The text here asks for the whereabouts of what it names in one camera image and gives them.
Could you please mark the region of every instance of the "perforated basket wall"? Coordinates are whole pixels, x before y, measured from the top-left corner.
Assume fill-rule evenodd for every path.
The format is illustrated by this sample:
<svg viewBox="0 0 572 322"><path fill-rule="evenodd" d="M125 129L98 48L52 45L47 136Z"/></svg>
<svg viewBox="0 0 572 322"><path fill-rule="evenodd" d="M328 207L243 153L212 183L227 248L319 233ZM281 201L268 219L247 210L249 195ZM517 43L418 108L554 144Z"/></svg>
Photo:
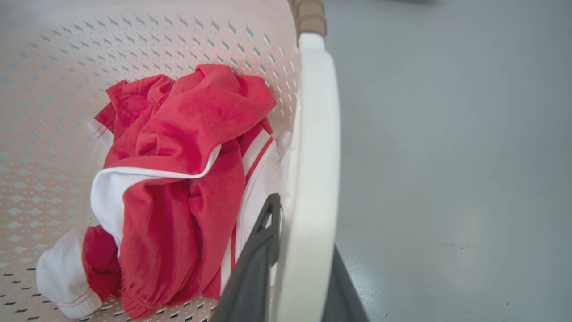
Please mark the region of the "perforated basket wall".
<svg viewBox="0 0 572 322"><path fill-rule="evenodd" d="M109 99L105 89L197 64L227 64L266 79L278 104L276 130L296 105L296 35L286 2L240 7L187 1L8 1L0 8L0 315L9 321L66 320L38 293L39 255L75 225L93 225L90 183L104 153L85 128ZM153 321L208 318L199 297ZM127 321L109 299L83 321Z"/></svg>

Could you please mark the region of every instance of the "clothing pile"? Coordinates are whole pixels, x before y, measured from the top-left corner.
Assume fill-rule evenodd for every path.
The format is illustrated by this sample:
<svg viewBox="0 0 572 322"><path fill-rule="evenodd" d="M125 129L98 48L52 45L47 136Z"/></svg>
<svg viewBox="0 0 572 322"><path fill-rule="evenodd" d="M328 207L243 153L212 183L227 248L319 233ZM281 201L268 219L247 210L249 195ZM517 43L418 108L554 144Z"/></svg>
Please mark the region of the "clothing pile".
<svg viewBox="0 0 572 322"><path fill-rule="evenodd" d="M110 295L131 319L218 298L267 196L285 190L291 133L271 136L270 90L200 65L107 93L89 124L111 145L91 191L100 225L74 228L41 255L38 290L69 318Z"/></svg>

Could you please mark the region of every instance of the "white fabric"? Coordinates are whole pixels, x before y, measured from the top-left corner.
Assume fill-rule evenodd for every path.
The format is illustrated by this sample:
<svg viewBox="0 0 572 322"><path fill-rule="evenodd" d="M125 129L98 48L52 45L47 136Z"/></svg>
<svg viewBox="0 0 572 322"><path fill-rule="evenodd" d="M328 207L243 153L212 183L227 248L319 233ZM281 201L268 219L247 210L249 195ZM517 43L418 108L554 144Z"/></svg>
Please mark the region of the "white fabric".
<svg viewBox="0 0 572 322"><path fill-rule="evenodd" d="M109 148L113 144L113 133L108 131L105 125L101 124L98 120L93 119L87 124L88 129L95 135L104 145Z"/></svg>
<svg viewBox="0 0 572 322"><path fill-rule="evenodd" d="M270 136L263 131L255 139L243 156L245 174L250 170L260 150ZM258 219L260 210L269 195L279 193L280 198L286 194L288 162L292 143L292 133L283 131L273 141L259 160L244 190L243 200L236 223L235 261L239 260L252 228ZM271 285L274 284L276 268L271 269ZM231 241L221 264L221 294L231 277Z"/></svg>
<svg viewBox="0 0 572 322"><path fill-rule="evenodd" d="M93 214L121 249L125 205L123 194L129 187L144 180L158 178L196 179L206 175L219 156L221 146L210 153L205 169L196 175L135 167L113 167L96 174L92 183L91 204Z"/></svg>
<svg viewBox="0 0 572 322"><path fill-rule="evenodd" d="M63 235L45 251L36 266L38 291L52 300L70 319L84 317L102 305L88 283L82 252L87 227L77 227Z"/></svg>

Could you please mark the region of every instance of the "red fabric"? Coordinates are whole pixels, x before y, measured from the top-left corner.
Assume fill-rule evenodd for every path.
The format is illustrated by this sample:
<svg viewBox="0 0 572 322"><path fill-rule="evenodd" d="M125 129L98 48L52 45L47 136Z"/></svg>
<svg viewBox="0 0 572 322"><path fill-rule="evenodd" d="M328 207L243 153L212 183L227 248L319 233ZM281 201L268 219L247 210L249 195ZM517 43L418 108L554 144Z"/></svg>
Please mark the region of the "red fabric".
<svg viewBox="0 0 572 322"><path fill-rule="evenodd" d="M101 225L89 227L85 233L82 254L89 286L105 301L118 295L121 282L117 247L113 237Z"/></svg>
<svg viewBox="0 0 572 322"><path fill-rule="evenodd" d="M163 75L121 81L108 95L111 103L96 116L114 134L104 168L200 174L213 149L221 145L221 151L202 178L151 179L127 189L118 260L122 282L106 256L117 251L115 244L97 230L84 243L90 285L103 300L120 287L132 319L194 298L215 287L216 276L220 292L217 272L245 185L237 137L253 127L269 128L265 116L276 104L271 92L259 77L200 65L176 82Z"/></svg>

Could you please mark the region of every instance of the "red stripe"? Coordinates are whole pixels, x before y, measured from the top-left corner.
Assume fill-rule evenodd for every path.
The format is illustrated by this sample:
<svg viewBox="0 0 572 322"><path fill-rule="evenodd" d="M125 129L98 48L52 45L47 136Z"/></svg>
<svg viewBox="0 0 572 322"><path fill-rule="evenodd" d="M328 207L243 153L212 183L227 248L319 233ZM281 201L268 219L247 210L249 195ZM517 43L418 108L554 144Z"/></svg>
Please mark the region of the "red stripe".
<svg viewBox="0 0 572 322"><path fill-rule="evenodd" d="M236 223L234 228L232 229L232 235L231 235L231 272L235 270L235 249L236 249Z"/></svg>
<svg viewBox="0 0 572 322"><path fill-rule="evenodd" d="M254 160L254 163L252 163L250 169L248 170L247 175L246 175L246 180L244 181L245 182L244 183L245 188L248 185L248 181L250 180L250 177L254 173L254 169L256 169L256 166L258 166L258 162L260 162L260 159L262 159L262 156L264 155L266 150L268 150L268 147L272 143L272 140L273 140L272 137L270 137L268 139L268 141L266 141L266 144L264 145L262 150L260 150L260 152L256 156L256 159ZM235 259L236 259L236 223L235 223L235 227L232 229L232 235L231 235L231 272L235 270L235 262L236 262Z"/></svg>
<svg viewBox="0 0 572 322"><path fill-rule="evenodd" d="M260 150L260 153L258 153L258 155L256 156L256 159L254 160L254 163L252 163L252 166L250 168L250 170L248 170L247 172L247 176L246 176L246 180L245 180L245 184L244 187L246 188L248 181L250 180L250 177L252 176L252 174L254 173L254 169L256 169L256 166L258 165L258 162L260 162L260 159L262 159L262 156L264 155L264 153L266 152L266 150L268 149L268 147L270 146L270 143L272 143L272 137L270 137L268 139L268 141L266 141L266 144L264 145L264 147L262 148L262 150Z"/></svg>

